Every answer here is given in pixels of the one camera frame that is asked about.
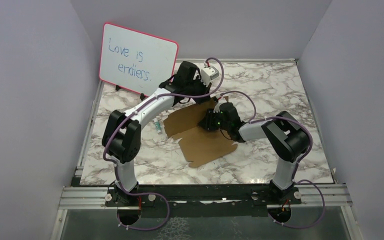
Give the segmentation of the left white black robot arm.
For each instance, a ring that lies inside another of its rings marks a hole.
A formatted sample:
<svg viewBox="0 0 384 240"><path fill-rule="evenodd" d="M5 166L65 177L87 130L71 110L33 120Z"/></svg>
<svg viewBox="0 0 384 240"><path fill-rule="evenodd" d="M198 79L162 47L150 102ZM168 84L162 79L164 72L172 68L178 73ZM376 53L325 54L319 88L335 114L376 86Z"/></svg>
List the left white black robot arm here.
<svg viewBox="0 0 384 240"><path fill-rule="evenodd" d="M224 77L223 68L218 70L209 64L199 68L183 61L177 72L161 82L156 91L141 103L124 112L111 112L102 137L102 156L105 161L113 163L118 199L124 205L132 205L137 200L134 158L141 148L143 128L185 98L196 103L208 100L212 82L218 77Z"/></svg>

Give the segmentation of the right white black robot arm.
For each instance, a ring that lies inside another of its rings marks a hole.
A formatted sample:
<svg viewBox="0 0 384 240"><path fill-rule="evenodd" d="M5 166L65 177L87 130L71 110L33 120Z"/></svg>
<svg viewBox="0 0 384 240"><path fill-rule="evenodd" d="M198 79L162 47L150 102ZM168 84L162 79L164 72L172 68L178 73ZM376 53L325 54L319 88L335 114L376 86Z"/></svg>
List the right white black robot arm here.
<svg viewBox="0 0 384 240"><path fill-rule="evenodd" d="M288 198L295 185L298 165L313 146L310 132L287 111L245 122L231 102L218 103L214 108L206 110L198 126L208 132L227 133L230 140L238 143L268 139L278 156L276 171L268 190L269 199L276 204Z"/></svg>

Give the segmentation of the brown cardboard box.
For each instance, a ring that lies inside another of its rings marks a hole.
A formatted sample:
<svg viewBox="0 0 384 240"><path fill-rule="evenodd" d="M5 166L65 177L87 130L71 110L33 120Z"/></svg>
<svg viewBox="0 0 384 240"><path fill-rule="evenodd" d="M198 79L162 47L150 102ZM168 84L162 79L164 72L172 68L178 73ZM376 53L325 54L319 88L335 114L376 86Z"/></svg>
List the brown cardboard box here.
<svg viewBox="0 0 384 240"><path fill-rule="evenodd" d="M199 126L206 110L216 106L214 100L178 109L163 120L168 138L178 140L189 167L198 168L233 153L238 145L226 139L220 131L207 131Z"/></svg>

